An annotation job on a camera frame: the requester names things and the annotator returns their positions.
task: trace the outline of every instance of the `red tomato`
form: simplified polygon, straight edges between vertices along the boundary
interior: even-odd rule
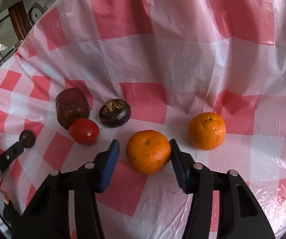
[[[94,144],[100,134],[98,125],[94,121],[84,118],[74,121],[68,131],[75,142],[84,146]]]

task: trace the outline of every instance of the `dark round object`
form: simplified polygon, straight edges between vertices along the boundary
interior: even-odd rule
[[[78,88],[70,88],[61,91],[55,99],[55,108],[60,125],[66,130],[79,118],[88,119],[90,106],[86,96]]]
[[[100,109],[99,117],[107,127],[120,127],[130,119],[131,107],[124,100],[110,100]]]
[[[21,132],[19,142],[24,148],[31,148],[35,144],[36,137],[30,130],[24,130]]]

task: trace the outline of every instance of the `metal pin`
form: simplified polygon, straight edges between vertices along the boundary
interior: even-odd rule
[[[50,175],[51,176],[57,176],[59,173],[60,173],[59,170],[52,170],[52,171],[50,171]]]
[[[229,170],[228,172],[231,176],[237,176],[238,172],[236,170]]]
[[[89,163],[86,163],[84,167],[85,169],[93,169],[95,167],[95,164],[93,162],[89,162]]]
[[[193,167],[195,168],[195,169],[197,169],[197,170],[201,170],[201,169],[203,169],[203,164],[200,164],[200,163],[195,163],[194,165],[193,165]]]

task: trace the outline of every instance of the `dried fruit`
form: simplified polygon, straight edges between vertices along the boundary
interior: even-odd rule
[[[131,107],[121,99],[110,100],[100,109],[99,117],[107,127],[120,127],[130,119]]]
[[[88,119],[90,107],[84,93],[78,88],[63,90],[55,99],[55,108],[60,125],[69,129],[73,121],[79,118]]]

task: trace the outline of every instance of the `red and white checkered tablecloth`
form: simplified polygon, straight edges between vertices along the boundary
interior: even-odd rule
[[[93,146],[75,143],[56,119],[55,98],[70,87],[84,91],[101,128]],[[98,117],[111,98],[132,108],[116,129]],[[200,112],[226,122],[225,142],[212,151],[187,139]],[[286,231],[286,0],[58,0],[0,68],[0,153],[24,129],[36,133],[36,144],[2,182],[21,211],[51,170],[75,170],[118,139],[111,185],[97,195],[105,237],[180,239],[191,198],[171,163],[142,175],[125,156],[134,132],[154,129],[212,170],[238,170],[279,238]],[[211,238],[218,202],[214,193]],[[76,238],[73,206],[70,221]]]

